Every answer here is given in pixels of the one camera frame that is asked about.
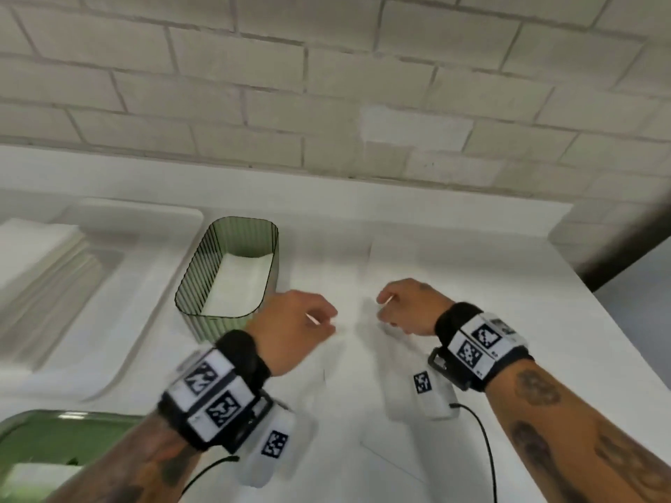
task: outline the wrist-mounted device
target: wrist-mounted device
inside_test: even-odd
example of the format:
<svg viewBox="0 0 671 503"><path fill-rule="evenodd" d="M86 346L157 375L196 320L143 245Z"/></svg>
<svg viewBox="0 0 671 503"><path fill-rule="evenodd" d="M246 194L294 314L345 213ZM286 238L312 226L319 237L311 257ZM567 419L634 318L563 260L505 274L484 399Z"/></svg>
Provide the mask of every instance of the wrist-mounted device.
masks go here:
<svg viewBox="0 0 671 503"><path fill-rule="evenodd" d="M231 330L180 364L158 412L194 448L221 445L232 454L275 406L262 390L269 377L254 339Z"/></svg>
<svg viewBox="0 0 671 503"><path fill-rule="evenodd" d="M510 364L533 360L528 342L489 312L459 302L435 324L441 347L429 356L429 365L457 388L483 392L489 382Z"/></svg>

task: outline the person's left hand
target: person's left hand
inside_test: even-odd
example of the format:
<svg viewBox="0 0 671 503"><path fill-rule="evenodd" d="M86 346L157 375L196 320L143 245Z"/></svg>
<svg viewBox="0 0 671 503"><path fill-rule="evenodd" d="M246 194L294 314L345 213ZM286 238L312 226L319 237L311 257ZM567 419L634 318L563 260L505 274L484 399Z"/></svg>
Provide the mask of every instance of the person's left hand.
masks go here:
<svg viewBox="0 0 671 503"><path fill-rule="evenodd" d="M281 376L335 333L331 318L337 314L322 295L291 290L269 298L245 331L254 338L256 351L273 376Z"/></svg>

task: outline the brick wall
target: brick wall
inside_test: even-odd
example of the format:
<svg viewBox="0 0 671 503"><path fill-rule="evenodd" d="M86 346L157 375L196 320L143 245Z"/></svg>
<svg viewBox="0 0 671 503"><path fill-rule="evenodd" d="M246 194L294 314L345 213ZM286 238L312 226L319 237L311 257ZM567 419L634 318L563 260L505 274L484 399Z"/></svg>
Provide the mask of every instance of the brick wall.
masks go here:
<svg viewBox="0 0 671 503"><path fill-rule="evenodd" d="M671 0L0 0L0 143L576 204L671 192Z"/></svg>

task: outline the green container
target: green container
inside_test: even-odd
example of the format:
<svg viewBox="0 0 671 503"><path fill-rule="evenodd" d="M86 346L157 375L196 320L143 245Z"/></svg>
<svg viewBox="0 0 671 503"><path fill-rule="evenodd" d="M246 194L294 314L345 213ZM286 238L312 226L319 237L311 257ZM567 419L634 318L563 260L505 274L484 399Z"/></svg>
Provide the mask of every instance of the green container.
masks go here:
<svg viewBox="0 0 671 503"><path fill-rule="evenodd" d="M32 503L44 494L14 494L5 487L15 464L86 465L109 450L141 416L35 410L0 423L0 502Z"/></svg>
<svg viewBox="0 0 671 503"><path fill-rule="evenodd" d="M223 217L207 228L187 273L177 289L174 302L183 314L198 342L216 342L229 330L242 329L263 304L275 293L279 269L279 231L269 220L247 217ZM236 318L201 314L224 254L240 257L262 257L273 254L263 300L245 316Z"/></svg>

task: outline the white tray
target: white tray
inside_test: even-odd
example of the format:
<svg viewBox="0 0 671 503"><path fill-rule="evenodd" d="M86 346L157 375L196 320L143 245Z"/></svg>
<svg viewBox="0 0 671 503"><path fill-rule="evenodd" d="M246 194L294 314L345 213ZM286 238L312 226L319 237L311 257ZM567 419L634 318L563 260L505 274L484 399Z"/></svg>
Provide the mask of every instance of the white tray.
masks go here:
<svg viewBox="0 0 671 503"><path fill-rule="evenodd" d="M0 392L85 400L104 390L139 341L203 224L194 209L86 198L56 223L78 225L105 281L36 372L3 369Z"/></svg>

